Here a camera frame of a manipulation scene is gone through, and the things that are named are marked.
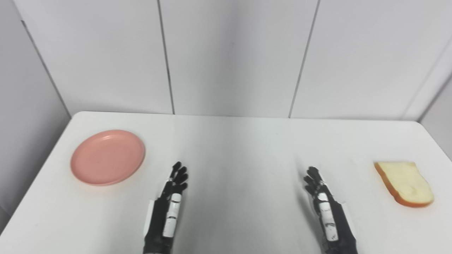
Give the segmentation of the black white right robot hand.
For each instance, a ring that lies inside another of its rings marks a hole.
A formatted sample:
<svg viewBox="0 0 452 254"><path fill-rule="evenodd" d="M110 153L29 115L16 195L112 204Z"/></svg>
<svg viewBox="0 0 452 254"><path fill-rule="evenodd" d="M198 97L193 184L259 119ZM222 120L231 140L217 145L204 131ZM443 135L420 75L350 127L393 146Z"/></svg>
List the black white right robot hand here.
<svg viewBox="0 0 452 254"><path fill-rule="evenodd" d="M342 204L334 199L320 171L310 166L303 178L307 193L317 214L323 233L326 254L357 254L357 241L352 233Z"/></svg>

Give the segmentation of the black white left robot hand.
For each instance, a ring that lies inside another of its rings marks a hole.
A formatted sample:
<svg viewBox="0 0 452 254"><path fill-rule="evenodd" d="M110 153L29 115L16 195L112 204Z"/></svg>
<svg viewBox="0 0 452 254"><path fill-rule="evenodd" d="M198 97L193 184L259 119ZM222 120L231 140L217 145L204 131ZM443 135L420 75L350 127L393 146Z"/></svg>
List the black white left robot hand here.
<svg viewBox="0 0 452 254"><path fill-rule="evenodd" d="M188 186L187 179L187 167L178 161L173 165L161 195L150 203L144 230L144 254L172 252L182 194Z"/></svg>

